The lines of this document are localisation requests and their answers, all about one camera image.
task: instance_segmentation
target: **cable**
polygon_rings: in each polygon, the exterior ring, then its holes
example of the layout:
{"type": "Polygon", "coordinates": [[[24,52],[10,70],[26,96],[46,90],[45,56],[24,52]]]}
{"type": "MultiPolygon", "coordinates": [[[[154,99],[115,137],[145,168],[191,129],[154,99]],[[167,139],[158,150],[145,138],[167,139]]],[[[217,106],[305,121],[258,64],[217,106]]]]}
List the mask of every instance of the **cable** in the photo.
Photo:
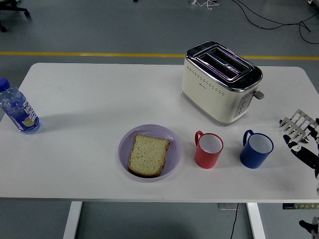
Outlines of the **cable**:
{"type": "Polygon", "coordinates": [[[238,213],[238,206],[239,206],[239,203],[237,203],[236,216],[235,216],[235,221],[234,221],[234,224],[233,224],[233,230],[232,230],[232,232],[231,232],[230,239],[232,239],[232,238],[233,238],[233,235],[234,235],[235,223],[236,223],[236,220],[237,220],[237,213],[238,213]]]}
{"type": "Polygon", "coordinates": [[[302,34],[301,34],[301,27],[304,27],[304,28],[306,28],[309,32],[311,32],[310,29],[306,26],[305,21],[308,21],[309,19],[311,19],[311,18],[313,18],[314,16],[316,16],[316,15],[319,13],[319,11],[318,11],[317,13],[315,13],[314,15],[312,15],[311,17],[307,18],[306,20],[300,21],[300,22],[298,22],[298,23],[288,23],[288,24],[284,24],[284,23],[280,23],[280,22],[277,22],[277,21],[273,21],[273,20],[270,20],[270,19],[267,19],[267,18],[265,18],[265,17],[262,17],[262,16],[258,15],[257,13],[253,12],[252,10],[250,10],[250,9],[249,9],[244,3],[242,3],[240,0],[237,0],[237,1],[236,1],[236,0],[232,0],[232,1],[233,1],[234,3],[236,3],[236,4],[241,8],[241,10],[243,11],[243,13],[244,13],[245,17],[247,18],[247,20],[248,20],[252,25],[254,25],[254,26],[256,26],[256,27],[258,27],[258,28],[260,28],[260,29],[273,30],[273,29],[277,29],[277,28],[282,27],[282,26],[297,25],[297,26],[299,26],[299,34],[300,34],[301,38],[302,38],[305,42],[307,42],[307,43],[309,43],[309,44],[319,44],[319,43],[314,43],[314,42],[306,41],[306,40],[303,38],[302,34]],[[271,27],[271,28],[266,28],[266,27],[261,27],[261,26],[256,25],[255,23],[253,23],[253,22],[248,18],[248,16],[247,16],[245,10],[243,9],[243,7],[242,7],[239,3],[241,3],[243,6],[245,6],[250,12],[252,12],[252,13],[255,14],[256,16],[258,16],[258,17],[260,17],[260,18],[262,18],[262,19],[264,19],[264,20],[267,20],[267,21],[270,21],[270,22],[279,24],[280,26],[271,27]]]}
{"type": "Polygon", "coordinates": [[[199,6],[206,6],[209,10],[212,10],[213,8],[209,8],[210,6],[219,6],[219,4],[215,3],[214,0],[207,0],[202,5],[196,2],[199,6]]]}

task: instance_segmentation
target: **table leg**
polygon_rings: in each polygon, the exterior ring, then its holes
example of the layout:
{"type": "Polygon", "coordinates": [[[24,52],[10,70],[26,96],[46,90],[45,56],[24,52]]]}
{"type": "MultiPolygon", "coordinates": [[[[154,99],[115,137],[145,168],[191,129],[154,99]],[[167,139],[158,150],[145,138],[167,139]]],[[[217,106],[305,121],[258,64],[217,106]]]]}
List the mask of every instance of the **table leg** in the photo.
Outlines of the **table leg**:
{"type": "Polygon", "coordinates": [[[247,210],[254,239],[266,239],[257,203],[247,203],[247,210]]]}
{"type": "Polygon", "coordinates": [[[68,221],[66,222],[63,239],[75,239],[76,230],[80,218],[82,202],[72,202],[68,221]]]}

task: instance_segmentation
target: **bottle cap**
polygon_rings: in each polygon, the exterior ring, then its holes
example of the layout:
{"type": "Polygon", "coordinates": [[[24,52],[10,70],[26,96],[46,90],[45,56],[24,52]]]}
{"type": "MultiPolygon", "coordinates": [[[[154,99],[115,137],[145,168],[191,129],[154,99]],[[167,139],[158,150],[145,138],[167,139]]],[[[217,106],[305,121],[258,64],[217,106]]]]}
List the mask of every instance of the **bottle cap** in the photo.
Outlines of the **bottle cap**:
{"type": "Polygon", "coordinates": [[[9,81],[6,78],[0,78],[0,92],[6,91],[10,86],[9,81]]]}

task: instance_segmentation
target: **plastic water bottle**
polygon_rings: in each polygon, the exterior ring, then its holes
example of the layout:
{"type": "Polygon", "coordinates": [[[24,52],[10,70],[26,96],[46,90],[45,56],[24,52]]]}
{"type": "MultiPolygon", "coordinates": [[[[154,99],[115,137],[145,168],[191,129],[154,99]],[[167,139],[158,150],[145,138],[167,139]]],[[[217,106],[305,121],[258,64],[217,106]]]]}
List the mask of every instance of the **plastic water bottle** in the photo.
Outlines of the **plastic water bottle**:
{"type": "Polygon", "coordinates": [[[0,78],[0,106],[20,132],[30,134],[40,128],[40,119],[23,93],[6,78],[0,78]]]}

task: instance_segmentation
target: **toaster lever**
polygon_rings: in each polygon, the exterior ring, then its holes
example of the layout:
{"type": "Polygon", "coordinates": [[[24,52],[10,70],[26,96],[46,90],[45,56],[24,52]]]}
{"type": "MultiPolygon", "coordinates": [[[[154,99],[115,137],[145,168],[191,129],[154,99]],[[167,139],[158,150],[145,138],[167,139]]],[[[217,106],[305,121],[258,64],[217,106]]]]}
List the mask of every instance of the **toaster lever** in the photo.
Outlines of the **toaster lever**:
{"type": "Polygon", "coordinates": [[[265,96],[265,95],[264,95],[262,92],[260,92],[260,91],[256,91],[256,92],[254,93],[254,97],[256,97],[256,98],[259,99],[259,100],[263,99],[264,96],[265,96]]]}

